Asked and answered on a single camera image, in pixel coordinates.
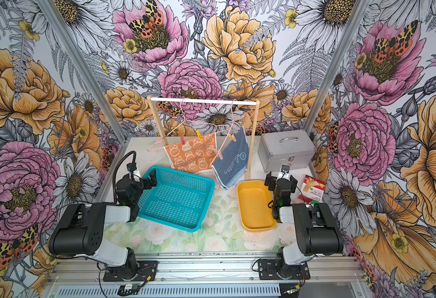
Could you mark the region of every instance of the yellow clothespin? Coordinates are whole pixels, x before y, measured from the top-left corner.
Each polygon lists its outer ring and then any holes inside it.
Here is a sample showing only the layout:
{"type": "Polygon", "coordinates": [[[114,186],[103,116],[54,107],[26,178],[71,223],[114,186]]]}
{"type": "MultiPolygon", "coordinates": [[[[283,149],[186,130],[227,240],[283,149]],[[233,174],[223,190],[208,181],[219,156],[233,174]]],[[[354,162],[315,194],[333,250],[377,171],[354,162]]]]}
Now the yellow clothespin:
{"type": "Polygon", "coordinates": [[[197,130],[197,136],[198,136],[198,139],[200,139],[200,142],[202,142],[203,138],[201,137],[201,133],[199,130],[197,130]]]}
{"type": "Polygon", "coordinates": [[[234,142],[236,142],[236,137],[234,134],[228,134],[228,137],[233,140],[234,142]]]}

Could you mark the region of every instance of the wooden clothespin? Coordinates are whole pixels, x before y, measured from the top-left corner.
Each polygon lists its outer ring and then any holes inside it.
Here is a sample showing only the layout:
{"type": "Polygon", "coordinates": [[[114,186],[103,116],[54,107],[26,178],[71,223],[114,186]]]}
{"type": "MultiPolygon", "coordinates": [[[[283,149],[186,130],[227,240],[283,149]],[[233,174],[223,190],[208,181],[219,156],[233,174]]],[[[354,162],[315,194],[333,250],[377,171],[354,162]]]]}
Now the wooden clothespin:
{"type": "Polygon", "coordinates": [[[234,134],[228,134],[228,137],[233,140],[234,142],[236,142],[236,137],[234,134]]]}
{"type": "Polygon", "coordinates": [[[216,153],[216,155],[221,159],[221,160],[223,160],[223,156],[221,155],[221,151],[219,151],[218,149],[213,149],[213,151],[216,153]]]}

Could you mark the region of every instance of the wooden clothes rack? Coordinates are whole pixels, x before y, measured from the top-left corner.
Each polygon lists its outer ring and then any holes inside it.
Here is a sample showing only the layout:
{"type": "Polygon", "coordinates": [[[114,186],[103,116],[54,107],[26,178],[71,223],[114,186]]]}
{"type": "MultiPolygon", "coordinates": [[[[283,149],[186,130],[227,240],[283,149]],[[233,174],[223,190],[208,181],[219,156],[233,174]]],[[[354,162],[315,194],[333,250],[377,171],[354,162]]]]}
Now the wooden clothes rack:
{"type": "Polygon", "coordinates": [[[152,109],[152,114],[154,116],[155,122],[158,127],[158,131],[162,137],[162,141],[165,146],[168,145],[167,135],[165,134],[165,130],[162,127],[162,123],[160,121],[160,117],[158,116],[157,107],[154,102],[178,102],[178,103],[203,103],[203,104],[241,104],[241,105],[255,105],[254,118],[253,118],[253,131],[251,133],[251,144],[249,144],[249,155],[248,155],[248,163],[245,172],[245,179],[251,179],[251,156],[253,153],[254,146],[254,136],[256,134],[256,125],[257,125],[257,115],[259,113],[259,105],[261,104],[260,100],[256,100],[255,102],[244,102],[244,101],[227,101],[227,100],[209,100],[209,99],[191,99],[191,98],[161,98],[161,97],[147,97],[148,105],[152,109]]]}

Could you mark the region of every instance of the white rod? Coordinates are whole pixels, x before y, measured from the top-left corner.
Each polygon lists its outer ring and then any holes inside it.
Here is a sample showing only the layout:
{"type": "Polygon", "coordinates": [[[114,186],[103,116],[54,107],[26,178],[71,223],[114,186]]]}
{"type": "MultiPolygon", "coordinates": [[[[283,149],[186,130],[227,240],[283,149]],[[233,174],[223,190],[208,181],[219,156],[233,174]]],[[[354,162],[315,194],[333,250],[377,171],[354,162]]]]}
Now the white rod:
{"type": "Polygon", "coordinates": [[[191,98],[161,98],[152,97],[154,102],[184,102],[184,103],[204,103],[204,104],[242,104],[242,105],[256,105],[256,102],[242,102],[242,101],[225,101],[225,100],[211,100],[211,99],[191,99],[191,98]]]}

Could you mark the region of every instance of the mounting plate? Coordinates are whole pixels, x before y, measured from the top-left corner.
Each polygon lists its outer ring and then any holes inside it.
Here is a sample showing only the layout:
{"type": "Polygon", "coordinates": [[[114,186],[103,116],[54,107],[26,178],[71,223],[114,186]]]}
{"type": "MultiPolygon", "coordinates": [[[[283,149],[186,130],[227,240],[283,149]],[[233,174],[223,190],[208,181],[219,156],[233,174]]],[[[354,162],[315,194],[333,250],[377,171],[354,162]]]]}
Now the mounting plate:
{"type": "Polygon", "coordinates": [[[150,276],[150,280],[149,281],[154,281],[155,280],[155,274],[156,274],[156,270],[157,270],[157,264],[158,261],[137,261],[137,266],[138,266],[138,273],[135,274],[135,276],[132,279],[123,279],[117,275],[112,275],[112,273],[110,272],[105,272],[104,276],[103,276],[103,280],[104,281],[130,281],[130,282],[143,282],[145,279],[147,279],[147,277],[150,276]]]}
{"type": "Polygon", "coordinates": [[[277,261],[271,259],[259,259],[257,261],[260,280],[273,279],[310,279],[307,263],[303,265],[285,265],[278,270],[277,261]]]}

